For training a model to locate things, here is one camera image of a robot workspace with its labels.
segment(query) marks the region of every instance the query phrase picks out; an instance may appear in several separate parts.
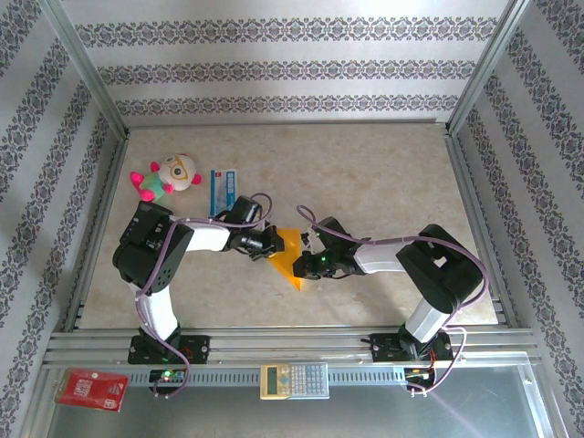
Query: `floral border pattern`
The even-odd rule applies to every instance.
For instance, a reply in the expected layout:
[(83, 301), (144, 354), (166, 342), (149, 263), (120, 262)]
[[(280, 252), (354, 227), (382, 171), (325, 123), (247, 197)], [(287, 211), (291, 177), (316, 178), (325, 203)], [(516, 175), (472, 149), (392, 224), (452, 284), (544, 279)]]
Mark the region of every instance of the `floral border pattern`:
[(86, 47), (287, 41), (485, 41), (495, 17), (254, 18), (77, 25)]
[(531, 194), (539, 221), (547, 234), (547, 241), (558, 260), (558, 266), (562, 269), (562, 276), (568, 282), (572, 300), (580, 309), (579, 316), (584, 318), (584, 260), (580, 258), (579, 250), (575, 249), (576, 241), (564, 224), (564, 216), (558, 210), (554, 194), (548, 188), (546, 176), (539, 169), (536, 154), (531, 150), (529, 140), (497, 75), (487, 80), (485, 94), (509, 142), (519, 173), (523, 175), (523, 181), (527, 184), (527, 191)]
[(32, 134), (37, 130), (41, 116), (53, 97), (53, 92), (69, 63), (69, 56), (58, 38), (55, 39), (26, 91), (22, 104), (6, 129), (0, 146), (0, 203), (8, 191), (10, 180), (18, 169), (23, 152), (28, 149)]
[(584, 136), (521, 29), (511, 37), (506, 51), (584, 200)]
[(41, 15), (36, 0), (14, 0), (0, 18), (0, 78)]
[(40, 225), (45, 219), (48, 205), (53, 198), (57, 183), (68, 153), (73, 146), (73, 140), (86, 110), (91, 101), (85, 82), (81, 81), (69, 102), (67, 112), (61, 122), (61, 128), (53, 140), (47, 159), (37, 177), (31, 200), (26, 204), (22, 222), (16, 226), (12, 237), (12, 245), (6, 251), (6, 259), (0, 270), (0, 328), (4, 326), (4, 319), (10, 311), (10, 301), (18, 290), (20, 277), (24, 274), (23, 268), (28, 263), (28, 256), (37, 240)]
[(108, 85), (168, 84), (244, 80), (468, 79), (474, 61), (369, 60), (217, 62), (98, 68)]
[(536, 5), (584, 75), (584, 14), (574, 0), (537, 0)]
[[(524, 284), (531, 298), (537, 321), (545, 335), (546, 346), (554, 360), (554, 369), (558, 375), (559, 384), (564, 387), (563, 393), (566, 402), (570, 405), (570, 413), (575, 416), (578, 432), (584, 434), (584, 405), (582, 404), (584, 388), (582, 387), (582, 378), (578, 375), (578, 365), (570, 356), (570, 348), (566, 346), (566, 334), (561, 329), (558, 313), (552, 304), (548, 287), (541, 278), (537, 260), (534, 258), (523, 223), (517, 214), (516, 204), (511, 198), (503, 171), (499, 166), (493, 145), (476, 107), (471, 109), (466, 123), (473, 135), (474, 146), (478, 149), (491, 191), (499, 207), (499, 213), (505, 225), (509, 242), (513, 247), (521, 276), (524, 278)], [(470, 172), (471, 168), (465, 153), (464, 159)]]
[(447, 111), (458, 96), (266, 96), (251, 98), (197, 98), (117, 100), (122, 116), (176, 114), (241, 114), (261, 112), (334, 111)]
[(14, 365), (8, 372), (8, 383), (2, 389), (3, 396), (0, 401), (2, 406), (2, 421), (0, 422), (0, 437), (11, 436), (11, 424), (16, 417), (25, 385), (31, 377), (30, 368), (39, 348), (40, 340), (47, 323), (49, 310), (53, 304), (53, 298), (60, 281), (63, 266), (66, 263), (67, 254), (73, 235), (79, 223), (79, 217), (83, 211), (93, 175), (96, 171), (99, 156), (106, 139), (109, 125), (105, 117), (100, 114), (95, 129), (91, 135), (85, 157), (79, 167), (73, 190), (67, 203), (67, 209), (63, 212), (57, 235), (50, 251), (39, 289), (35, 293), (35, 303), (30, 308), (26, 317), (26, 329), (23, 338), (18, 342), (17, 355), (13, 358)]

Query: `wire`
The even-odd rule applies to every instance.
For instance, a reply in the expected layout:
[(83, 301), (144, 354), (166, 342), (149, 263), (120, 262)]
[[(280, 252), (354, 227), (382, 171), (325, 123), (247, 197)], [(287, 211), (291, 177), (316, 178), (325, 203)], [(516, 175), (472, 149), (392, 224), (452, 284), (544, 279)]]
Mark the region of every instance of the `wire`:
[(458, 351), (456, 351), (456, 354), (454, 354), (453, 360), (450, 362), (450, 365), (448, 365), (448, 368), (446, 368), (446, 371), (444, 372), (444, 374), (442, 375), (442, 377), (440, 379), (438, 379), (438, 381), (435, 381), (434, 384), (430, 387), (430, 388), (424, 388), (422, 385), (418, 385), (417, 383), (410, 383), (408, 382), (408, 386), (411, 386), (419, 391), (414, 391), (412, 390), (412, 394), (427, 394), (428, 392), (432, 392), (434, 391), (436, 388), (438, 388), (440, 385), (443, 384), (443, 382), (446, 380), (446, 378), (450, 375), (451, 371), (454, 368), (454, 364), (458, 361), (458, 358), (460, 358), (460, 355), (463, 352), (464, 346), (466, 345), (466, 330), (463, 327), (449, 327), (447, 328), (447, 330), (460, 330), (463, 332), (463, 341), (460, 343), (460, 347), (458, 348)]
[[(267, 202), (268, 202), (267, 211), (266, 211), (266, 214), (261, 216), (257, 221), (250, 222), (249, 224), (228, 224), (225, 222), (217, 221), (213, 218), (201, 219), (198, 217), (187, 217), (187, 218), (177, 219), (176, 221), (174, 221), (168, 230), (168, 234), (166, 235), (166, 238), (164, 239), (164, 243), (162, 244), (162, 248), (161, 248), (161, 252), (158, 256), (158, 260), (156, 261), (156, 264), (154, 265), (154, 268), (153, 268), (150, 276), (148, 277), (148, 281), (146, 282), (146, 284), (144, 285), (144, 287), (142, 289), (140, 289), (136, 292), (136, 297), (134, 298), (135, 305), (136, 305), (136, 311), (138, 313), (138, 318), (140, 318), (140, 322), (143, 325), (144, 331), (146, 331), (146, 333), (148, 333), (148, 335), (150, 335), (151, 337), (156, 339), (159, 343), (161, 343), (167, 350), (171, 351), (177, 357), (179, 357), (182, 360), (182, 362), (184, 362), (184, 365), (185, 365), (184, 378), (182, 380), (181, 386), (179, 386), (173, 392), (171, 392), (169, 394), (165, 394), (164, 395), (165, 399), (170, 399), (171, 397), (175, 396), (176, 394), (178, 394), (180, 391), (182, 391), (186, 387), (186, 385), (189, 381), (189, 377), (191, 375), (191, 364), (190, 364), (189, 360), (179, 350), (177, 350), (171, 344), (169, 344), (164, 339), (162, 339), (160, 336), (158, 336), (156, 331), (152, 328), (151, 321), (149, 321), (146, 313), (144, 312), (144, 310), (142, 308), (142, 300), (146, 296), (146, 293), (150, 290), (152, 284), (154, 283), (154, 280), (156, 279), (156, 276), (158, 275), (158, 272), (161, 269), (162, 263), (164, 262), (164, 256), (166, 256), (166, 252), (168, 251), (168, 247), (169, 247), (169, 244), (171, 242), (172, 234), (174, 233), (174, 230), (176, 229), (176, 227), (179, 224), (210, 224), (210, 225), (224, 226), (227, 228), (253, 228), (255, 226), (258, 226), (259, 224), (263, 224), (272, 215), (273, 203), (272, 203), (272, 198), (266, 193), (255, 193), (251, 197), (252, 197), (252, 199), (254, 199), (258, 196), (261, 196), (261, 197), (267, 199)], [(154, 384), (154, 388), (153, 388), (154, 397), (158, 397), (160, 395), (157, 391), (158, 383), (159, 382), (156, 381)]]
[(485, 265), (483, 265), (483, 262), (481, 262), (471, 252), (469, 252), (465, 248), (462, 248), (459, 245), (452, 244), (452, 243), (447, 242), (447, 241), (442, 240), (442, 239), (436, 239), (434, 237), (426, 237), (423, 235), (409, 235), (406, 237), (394, 237), (392, 239), (381, 239), (381, 240), (356, 239), (354, 237), (351, 237), (350, 235), (345, 235), (343, 233), (340, 233), (340, 232), (335, 231), (335, 230), (331, 230), (330, 228), (327, 228), (326, 226), (319, 224), (317, 222), (317, 217), (314, 215), (312, 210), (310, 210), (305, 205), (297, 205), (296, 210), (303, 218), (305, 218), (307, 221), (309, 221), (315, 227), (321, 229), (322, 231), (329, 233), (330, 235), (335, 235), (336, 237), (340, 237), (341, 239), (348, 240), (349, 242), (353, 242), (355, 244), (361, 244), (361, 245), (398, 245), (398, 244), (407, 244), (407, 243), (415, 242), (415, 241), (429, 242), (431, 244), (446, 246), (447, 248), (453, 249), (454, 251), (462, 254), (463, 256), (468, 257), (476, 265), (476, 267), (478, 267), (478, 269), (481, 271), (481, 275), (483, 276), (483, 286), (481, 287), (480, 292), (475, 297), (472, 297), (468, 301), (464, 302), (459, 308), (454, 310), (452, 315), (444, 322), (445, 326), (452, 320), (452, 318), (454, 318), (456, 316), (456, 314), (459, 310), (461, 310), (462, 308), (466, 308), (468, 306), (471, 306), (476, 301), (481, 299), (483, 297), (483, 295), (485, 294), (486, 290), (489, 288), (488, 274), (486, 273), (486, 268), (485, 268)]
[(436, 368), (434, 367), (434, 364), (436, 363), (436, 353), (434, 352), (434, 350), (431, 350), (431, 353), (433, 354), (433, 357), (432, 357), (432, 385), (434, 385), (436, 383)]
[(430, 366), (428, 367), (429, 373), (434, 373), (434, 381), (436, 381), (436, 369), (434, 368), (434, 364), (436, 363), (436, 353), (433, 349), (430, 350)]
[(332, 278), (333, 280), (342, 280), (343, 278), (347, 278), (348, 276), (351, 276), (352, 274), (345, 274), (343, 276), (330, 276), (329, 278)]

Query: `pink plush toy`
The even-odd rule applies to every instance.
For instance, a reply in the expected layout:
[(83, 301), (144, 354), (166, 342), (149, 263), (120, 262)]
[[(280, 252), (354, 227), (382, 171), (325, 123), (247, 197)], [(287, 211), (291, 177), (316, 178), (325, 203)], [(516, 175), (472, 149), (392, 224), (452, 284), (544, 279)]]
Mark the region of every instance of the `pink plush toy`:
[(201, 183), (194, 162), (183, 153), (174, 154), (160, 164), (151, 162), (151, 173), (147, 176), (130, 172), (130, 181), (146, 202), (158, 201), (165, 193), (188, 189), (191, 184)]

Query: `aluminum frame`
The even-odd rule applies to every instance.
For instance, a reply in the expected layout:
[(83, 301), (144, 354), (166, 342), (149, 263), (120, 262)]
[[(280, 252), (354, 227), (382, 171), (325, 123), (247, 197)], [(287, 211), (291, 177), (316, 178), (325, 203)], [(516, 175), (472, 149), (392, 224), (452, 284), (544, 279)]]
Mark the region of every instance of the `aluminum frame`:
[[(29, 404), (22, 430), (25, 437), (47, 436), (53, 418), (55, 403), (53, 399), (65, 368), (87, 367), (96, 370), (116, 370), (117, 372), (144, 372), (163, 369), (164, 366), (138, 366), (127, 362), (130, 338), (135, 330), (74, 330), (79, 304), (89, 290), (89, 281), (97, 261), (101, 238), (106, 219), (110, 212), (113, 194), (120, 176), (123, 156), (129, 135), (115, 108), (97, 70), (75, 29), (68, 21), (58, 0), (40, 0), (51, 24), (57, 30), (63, 44), (82, 73), (82, 77), (96, 97), (108, 121), (115, 127), (124, 143), (120, 145), (118, 162), (107, 187), (106, 202), (100, 207), (98, 227), (92, 239), (89, 263), (82, 273), (80, 287), (75, 293), (71, 313), (65, 333), (53, 333), (47, 352), (36, 380), (33, 398)], [(473, 190), (470, 175), (464, 166), (460, 148), (453, 138), (470, 108), (475, 102), (496, 62), (501, 57), (506, 42), (511, 37), (528, 0), (511, 0), (503, 13), (499, 26), (489, 42), (471, 80), (449, 119), (445, 135), (446, 146), (454, 169), (454, 175), (461, 192), (468, 220), (473, 231), (477, 249), (485, 262), (492, 278), (493, 292), (500, 299), (500, 306), (506, 317), (506, 324), (500, 326), (468, 327), (467, 347), (456, 368), (472, 367), (518, 367), (524, 382), (526, 396), (532, 414), (541, 423), (537, 426), (540, 436), (568, 436), (561, 420), (558, 406), (545, 378), (533, 333), (527, 328), (516, 328), (517, 322), (512, 311), (503, 279), (490, 245), (485, 221), (480, 214), (480, 206)], [(332, 369), (375, 370), (391, 366), (388, 363), (373, 363), (369, 346), (360, 341), (371, 333), (395, 333), (391, 327), (298, 327), (298, 328), (198, 328), (185, 329), (185, 334), (204, 334), (211, 336), (211, 348), (207, 365), (192, 365), (193, 370), (241, 370), (256, 369), (268, 360), (325, 360)], [(461, 335), (451, 335), (453, 347), (460, 346)], [(412, 363), (425, 365), (423, 362)], [(438, 362), (437, 368), (447, 366)]]
[(531, 0), (510, 0), (507, 4), (493, 37), (489, 40), (485, 50), (476, 63), (473, 75), (466, 84), (466, 87), (464, 87), (463, 93), (458, 99), (450, 119), (446, 123), (447, 130), (451, 134), (460, 130), (464, 119), (475, 104), (483, 86), (503, 55), (507, 42), (515, 32), (516, 27), (519, 25), (523, 14), (530, 4)]
[[(186, 329), (185, 334), (211, 337), (207, 365), (192, 365), (194, 372), (229, 373), (235, 370), (258, 370), (261, 363), (279, 360), (324, 360), (337, 372), (377, 372), (399, 363), (373, 363), (369, 346), (362, 342), (374, 332), (395, 333), (391, 327), (330, 328), (201, 328)], [(528, 328), (482, 326), (467, 328), (464, 353), (456, 368), (518, 367), (524, 390), (539, 436), (567, 436), (553, 397), (542, 375), (534, 370), (540, 357), (533, 333)], [(73, 333), (53, 333), (35, 393), (27, 413), (22, 436), (47, 436), (53, 419), (53, 399), (57, 384), (68, 367), (116, 371), (144, 375), (165, 366), (130, 365), (127, 362), (130, 339), (135, 330), (81, 329)], [(451, 335), (454, 349), (460, 347), (462, 335)], [(425, 362), (409, 364), (427, 365)], [(438, 362), (444, 368), (448, 362)], [(388, 381), (387, 384), (399, 384)], [(212, 383), (205, 386), (224, 386)]]

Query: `red box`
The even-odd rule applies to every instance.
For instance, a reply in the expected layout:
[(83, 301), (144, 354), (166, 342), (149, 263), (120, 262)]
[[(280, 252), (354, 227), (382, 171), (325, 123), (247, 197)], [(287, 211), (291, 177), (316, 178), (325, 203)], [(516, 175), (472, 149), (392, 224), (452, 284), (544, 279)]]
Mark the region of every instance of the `red box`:
[(119, 412), (127, 388), (126, 375), (68, 368), (58, 387), (55, 402)]

